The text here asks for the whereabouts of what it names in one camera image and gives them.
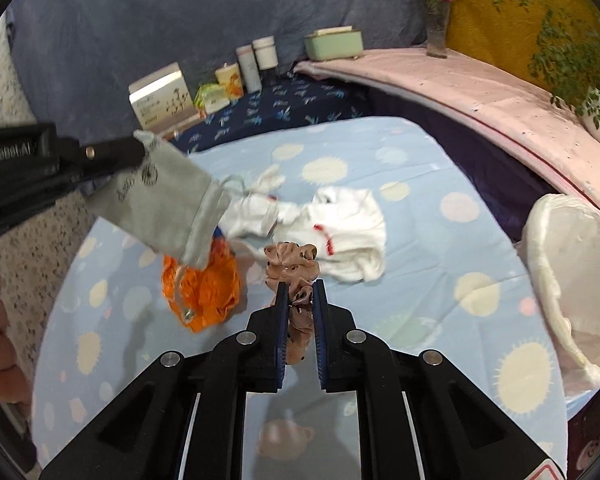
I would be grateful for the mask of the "white red-trimmed sock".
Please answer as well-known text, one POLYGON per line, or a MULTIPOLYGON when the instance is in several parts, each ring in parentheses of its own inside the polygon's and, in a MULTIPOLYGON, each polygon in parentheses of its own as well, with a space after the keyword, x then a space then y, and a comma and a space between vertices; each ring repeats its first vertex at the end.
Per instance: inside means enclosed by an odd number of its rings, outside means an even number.
POLYGON ((318 188, 309 203, 280 214, 272 240, 315 246, 321 272, 342 282, 385 272, 387 223, 368 188, 318 188))

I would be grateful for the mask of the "blue backdrop cloth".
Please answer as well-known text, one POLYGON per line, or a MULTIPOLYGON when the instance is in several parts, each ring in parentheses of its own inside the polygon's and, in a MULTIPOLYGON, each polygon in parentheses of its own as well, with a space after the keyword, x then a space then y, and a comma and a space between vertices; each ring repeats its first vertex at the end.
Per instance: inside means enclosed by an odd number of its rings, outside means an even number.
POLYGON ((317 29, 355 27, 369 48, 425 37, 418 0, 14 0, 9 14, 33 115, 82 141, 131 133, 129 85, 171 63, 195 87, 263 37, 274 38, 281 68, 317 29))

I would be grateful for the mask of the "orange plastic wrapper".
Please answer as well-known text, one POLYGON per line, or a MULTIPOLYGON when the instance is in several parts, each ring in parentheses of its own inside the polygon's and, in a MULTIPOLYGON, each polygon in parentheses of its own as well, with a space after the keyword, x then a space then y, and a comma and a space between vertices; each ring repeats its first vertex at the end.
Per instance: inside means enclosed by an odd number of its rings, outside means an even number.
POLYGON ((215 229, 209 261, 202 270, 180 266, 174 258, 164 256, 161 285, 171 311, 193 333, 225 322, 239 304, 242 279, 220 229, 215 229))

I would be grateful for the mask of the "mint green tissue box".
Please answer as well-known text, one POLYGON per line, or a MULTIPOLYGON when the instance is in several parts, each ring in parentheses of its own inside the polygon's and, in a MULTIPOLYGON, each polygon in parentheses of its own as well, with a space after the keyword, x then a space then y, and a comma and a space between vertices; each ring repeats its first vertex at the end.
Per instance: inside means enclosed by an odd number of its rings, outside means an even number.
POLYGON ((351 25, 314 30, 304 38, 304 46, 315 62, 356 58, 364 51, 362 32, 351 25))

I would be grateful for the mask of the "glass vase pink flowers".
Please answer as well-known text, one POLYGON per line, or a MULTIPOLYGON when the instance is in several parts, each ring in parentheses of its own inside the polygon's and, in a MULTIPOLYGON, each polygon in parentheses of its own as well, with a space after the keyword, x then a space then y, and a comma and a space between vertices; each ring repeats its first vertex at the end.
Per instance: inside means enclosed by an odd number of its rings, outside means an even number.
POLYGON ((427 33, 426 53, 432 58, 447 58, 446 30, 449 25, 451 3, 454 0, 418 0, 424 12, 427 33))

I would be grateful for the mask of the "white bin with liner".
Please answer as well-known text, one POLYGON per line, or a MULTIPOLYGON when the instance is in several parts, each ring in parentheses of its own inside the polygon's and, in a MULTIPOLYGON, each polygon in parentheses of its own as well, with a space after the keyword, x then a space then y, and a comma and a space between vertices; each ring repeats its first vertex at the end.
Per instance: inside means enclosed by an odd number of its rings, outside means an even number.
POLYGON ((556 350, 567 396, 600 386, 600 211, 547 194, 533 205, 518 252, 556 350))

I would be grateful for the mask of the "grey drawstring pouch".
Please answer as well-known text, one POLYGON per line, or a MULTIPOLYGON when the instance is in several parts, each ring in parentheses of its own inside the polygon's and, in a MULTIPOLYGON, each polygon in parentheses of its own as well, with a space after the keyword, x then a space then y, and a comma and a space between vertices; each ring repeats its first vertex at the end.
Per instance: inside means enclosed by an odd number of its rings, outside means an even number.
POLYGON ((182 266, 205 268, 230 192, 155 134, 137 130, 134 139, 145 149, 140 166, 87 196, 87 209, 182 266))

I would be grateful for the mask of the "mustard yellow backdrop cloth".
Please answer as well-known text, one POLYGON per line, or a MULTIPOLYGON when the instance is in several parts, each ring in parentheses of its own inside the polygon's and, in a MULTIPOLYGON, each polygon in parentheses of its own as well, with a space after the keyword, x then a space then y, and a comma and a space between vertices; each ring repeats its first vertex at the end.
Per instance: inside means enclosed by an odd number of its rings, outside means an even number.
POLYGON ((592 0, 455 0, 446 45, 545 88, 529 73, 529 63, 547 10, 600 35, 600 11, 592 0))

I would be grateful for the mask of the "yellow floral can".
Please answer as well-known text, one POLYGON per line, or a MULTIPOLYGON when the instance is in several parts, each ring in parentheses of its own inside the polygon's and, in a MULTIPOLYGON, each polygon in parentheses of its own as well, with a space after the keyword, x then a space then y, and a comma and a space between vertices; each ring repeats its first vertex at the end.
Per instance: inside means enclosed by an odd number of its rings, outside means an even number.
POLYGON ((237 63, 223 64, 215 71, 215 77, 218 84, 223 87, 227 99, 237 101, 244 96, 244 87, 242 86, 242 75, 237 63))

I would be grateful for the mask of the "brown scrunchie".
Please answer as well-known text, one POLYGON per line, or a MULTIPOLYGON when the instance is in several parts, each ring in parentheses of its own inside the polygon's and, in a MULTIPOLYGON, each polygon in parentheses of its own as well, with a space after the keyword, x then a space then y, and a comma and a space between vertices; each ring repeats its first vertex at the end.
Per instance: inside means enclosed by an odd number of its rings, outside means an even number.
POLYGON ((284 283, 288 289, 286 364, 297 365, 306 357, 314 336, 313 283, 320 275, 314 245, 279 242, 263 249, 266 257, 265 284, 273 292, 284 283))

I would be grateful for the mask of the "pink dotted cloth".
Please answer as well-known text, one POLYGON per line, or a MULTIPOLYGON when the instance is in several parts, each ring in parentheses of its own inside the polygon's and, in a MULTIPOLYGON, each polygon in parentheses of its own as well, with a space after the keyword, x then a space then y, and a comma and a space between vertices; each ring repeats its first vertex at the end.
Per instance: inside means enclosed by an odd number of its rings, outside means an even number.
POLYGON ((481 61, 423 48, 366 50, 358 58, 301 61, 296 72, 366 84, 460 122, 532 169, 557 191, 600 210, 600 143, 548 93, 481 61))

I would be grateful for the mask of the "white cotton glove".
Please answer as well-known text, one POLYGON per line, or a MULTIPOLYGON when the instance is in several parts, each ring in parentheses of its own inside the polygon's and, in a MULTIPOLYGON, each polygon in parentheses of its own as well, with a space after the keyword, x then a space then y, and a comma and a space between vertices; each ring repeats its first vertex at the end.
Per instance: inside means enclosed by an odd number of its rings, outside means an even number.
POLYGON ((224 236, 228 240, 248 235, 268 237, 278 224, 294 222, 301 207, 275 195, 285 181, 278 165, 269 166, 251 183, 237 174, 225 178, 222 183, 232 200, 219 221, 224 236))

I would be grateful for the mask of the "light blue planet tablecloth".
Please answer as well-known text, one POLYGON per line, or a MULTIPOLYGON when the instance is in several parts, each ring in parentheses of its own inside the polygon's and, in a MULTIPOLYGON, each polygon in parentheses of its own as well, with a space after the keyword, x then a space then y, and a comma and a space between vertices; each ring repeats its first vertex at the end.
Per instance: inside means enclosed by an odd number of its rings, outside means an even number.
MULTIPOLYGON (((434 348, 483 390, 559 465, 567 414, 555 351, 530 278, 478 192, 418 125, 367 117, 269 132, 195 155, 219 179, 254 182, 276 167, 277 196, 309 203, 327 185, 370 190, 384 214, 384 274, 325 282, 328 299, 392 348, 434 348)), ((97 221, 70 266, 42 343, 32 439, 49 463, 160 354, 208 351, 242 330, 272 292, 262 268, 239 263, 242 303, 193 333, 161 291, 162 259, 97 221)))

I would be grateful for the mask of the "green tissue packet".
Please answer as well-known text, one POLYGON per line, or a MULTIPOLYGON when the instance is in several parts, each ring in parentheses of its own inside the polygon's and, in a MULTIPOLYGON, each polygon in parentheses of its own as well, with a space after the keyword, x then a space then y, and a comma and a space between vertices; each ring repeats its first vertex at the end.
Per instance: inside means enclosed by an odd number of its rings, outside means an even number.
POLYGON ((210 116, 230 105, 225 89, 220 84, 201 84, 194 97, 196 109, 210 116))

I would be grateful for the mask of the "navy floral cloth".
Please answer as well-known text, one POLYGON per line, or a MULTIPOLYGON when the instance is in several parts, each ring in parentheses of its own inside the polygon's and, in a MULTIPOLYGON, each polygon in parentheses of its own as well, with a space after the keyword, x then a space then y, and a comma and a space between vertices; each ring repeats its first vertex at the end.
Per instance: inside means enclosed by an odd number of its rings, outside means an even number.
POLYGON ((296 75, 250 93, 178 133, 171 143, 185 154, 271 131, 370 116, 374 107, 359 84, 296 75))

